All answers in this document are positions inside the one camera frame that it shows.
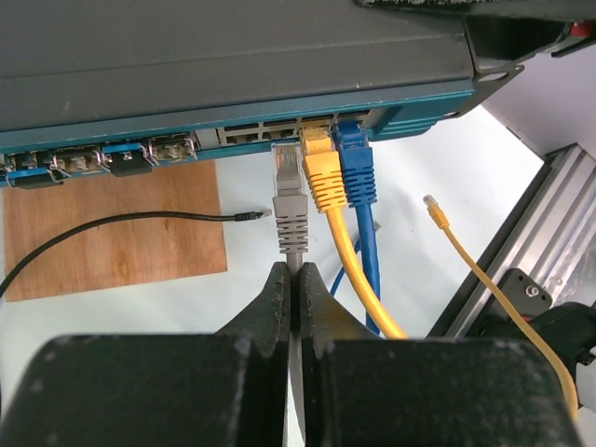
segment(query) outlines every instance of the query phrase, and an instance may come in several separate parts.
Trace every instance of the white surface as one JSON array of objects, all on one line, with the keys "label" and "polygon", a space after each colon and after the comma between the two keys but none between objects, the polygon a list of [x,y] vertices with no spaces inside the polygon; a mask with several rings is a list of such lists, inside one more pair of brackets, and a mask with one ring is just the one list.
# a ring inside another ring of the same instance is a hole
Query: white surface
[{"label": "white surface", "polygon": [[[440,202],[455,233],[478,257],[541,161],[481,108],[439,123],[423,136],[375,144],[374,156],[383,301],[407,333],[423,337],[468,269],[427,216],[422,197],[432,194]],[[269,154],[217,162],[223,212],[271,207],[271,163]],[[345,216],[354,230],[352,214],[347,211]],[[331,284],[340,264],[326,221],[312,204],[309,229],[310,252],[305,259],[316,262]],[[283,259],[273,219],[228,223],[224,232],[226,273],[4,305],[0,310],[3,401],[11,399],[34,352],[57,335],[219,329],[257,295],[271,264]],[[51,260],[49,251],[37,262]],[[338,299],[364,319],[347,281]],[[290,445],[300,445],[293,405],[290,408]]]},{"label": "white surface", "polygon": [[596,445],[596,413],[586,407],[580,408],[577,428],[585,447],[594,447]]},{"label": "white surface", "polygon": [[596,158],[596,47],[564,58],[537,54],[486,103],[539,154],[579,143]]}]

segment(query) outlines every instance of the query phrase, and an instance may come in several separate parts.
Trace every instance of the yellow ethernet cable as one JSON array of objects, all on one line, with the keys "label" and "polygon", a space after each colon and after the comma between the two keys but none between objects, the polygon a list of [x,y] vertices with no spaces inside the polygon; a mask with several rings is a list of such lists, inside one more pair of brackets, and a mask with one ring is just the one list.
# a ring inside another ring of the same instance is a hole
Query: yellow ethernet cable
[{"label": "yellow ethernet cable", "polygon": [[347,206],[347,199],[339,154],[333,149],[329,131],[325,128],[303,129],[301,143],[305,174],[310,190],[318,212],[324,212],[327,215],[335,247],[352,287],[385,337],[408,338],[406,332],[398,326],[376,298],[354,252],[342,213],[342,209]]},{"label": "yellow ethernet cable", "polygon": [[484,284],[484,286],[486,286],[493,293],[494,297],[505,309],[509,317],[513,320],[516,326],[520,328],[520,331],[522,331],[523,334],[534,344],[534,346],[538,348],[542,355],[547,358],[550,365],[555,370],[555,373],[557,373],[557,376],[559,377],[562,393],[565,397],[565,401],[567,402],[567,406],[569,407],[569,412],[574,418],[576,418],[579,406],[577,402],[576,384],[564,363],[561,361],[561,359],[559,359],[559,356],[557,356],[555,351],[552,350],[547,342],[545,342],[542,337],[534,330],[534,328],[532,328],[532,326],[530,326],[523,319],[507,296],[501,292],[501,290],[494,284],[489,276],[486,275],[486,273],[484,273],[482,269],[474,262],[471,256],[467,254],[467,251],[460,244],[459,240],[457,240],[457,237],[455,237],[454,233],[449,228],[447,216],[440,208],[437,200],[435,200],[433,196],[425,196],[424,201],[427,205],[428,214],[432,220],[435,221],[437,227],[445,233],[445,236],[447,236],[464,262],[466,262],[469,268],[472,269],[482,284]]}]

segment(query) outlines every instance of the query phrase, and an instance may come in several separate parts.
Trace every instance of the wooden board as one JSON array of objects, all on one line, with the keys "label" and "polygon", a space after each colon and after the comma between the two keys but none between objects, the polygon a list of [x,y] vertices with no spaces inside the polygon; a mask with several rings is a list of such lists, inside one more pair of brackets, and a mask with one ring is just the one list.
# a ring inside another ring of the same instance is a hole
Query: wooden board
[{"label": "wooden board", "polygon": [[[110,174],[38,190],[4,190],[7,272],[37,246],[79,224],[126,212],[220,214],[215,162]],[[221,223],[143,219],[109,223],[64,240],[30,263],[9,301],[225,271]]]}]

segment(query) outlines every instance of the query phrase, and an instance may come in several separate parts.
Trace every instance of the blue ethernet cable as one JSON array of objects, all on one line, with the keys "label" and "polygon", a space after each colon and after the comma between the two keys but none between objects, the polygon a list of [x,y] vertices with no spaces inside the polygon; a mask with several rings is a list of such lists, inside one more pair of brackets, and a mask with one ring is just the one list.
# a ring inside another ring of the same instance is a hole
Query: blue ethernet cable
[{"label": "blue ethernet cable", "polygon": [[[356,254],[360,253],[360,239],[358,239],[356,241],[356,243],[354,244],[354,252]],[[344,279],[344,275],[345,275],[345,269],[342,267],[342,268],[340,268],[337,276],[335,277],[335,281],[333,282],[332,287],[329,291],[329,293],[332,296],[335,296],[335,294],[337,293],[337,289],[339,289],[339,285],[341,284],[342,279]]]},{"label": "blue ethernet cable", "polygon": [[[356,210],[362,269],[377,298],[381,299],[381,275],[371,208],[371,204],[376,202],[373,149],[369,146],[360,125],[354,121],[333,126],[332,136],[339,152],[347,201],[350,208]],[[376,334],[379,333],[379,328],[369,315],[366,316],[366,327]]]}]

